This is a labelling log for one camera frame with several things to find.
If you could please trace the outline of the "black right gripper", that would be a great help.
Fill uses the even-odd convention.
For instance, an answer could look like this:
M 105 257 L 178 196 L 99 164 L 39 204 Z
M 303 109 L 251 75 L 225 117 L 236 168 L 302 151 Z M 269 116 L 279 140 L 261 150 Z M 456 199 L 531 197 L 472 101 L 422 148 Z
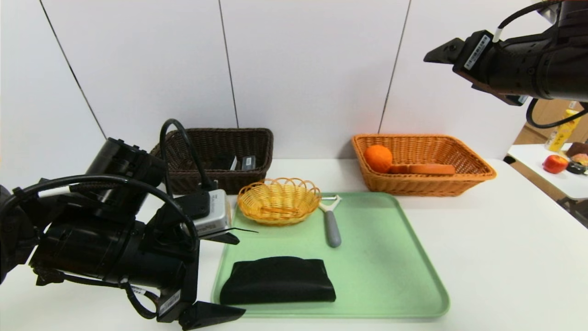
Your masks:
M 510 38 L 497 49 L 489 31 L 477 31 L 465 41 L 453 38 L 427 52 L 425 63 L 453 64 L 453 72 L 472 83 L 472 88 L 500 101 L 524 101 L 527 97 L 551 99 L 546 70 L 552 58 L 544 53 L 551 43 L 547 32 Z

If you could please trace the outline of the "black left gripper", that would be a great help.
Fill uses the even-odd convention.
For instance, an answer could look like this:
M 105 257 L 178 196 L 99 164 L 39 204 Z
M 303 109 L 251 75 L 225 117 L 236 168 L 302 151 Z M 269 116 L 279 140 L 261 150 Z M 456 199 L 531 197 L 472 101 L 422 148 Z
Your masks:
M 229 230 L 200 231 L 198 237 L 193 225 L 134 221 L 102 281 L 122 289 L 141 317 L 162 323 L 180 319 L 184 331 L 238 320 L 245 309 L 195 303 L 200 240 L 229 245 L 241 242 Z

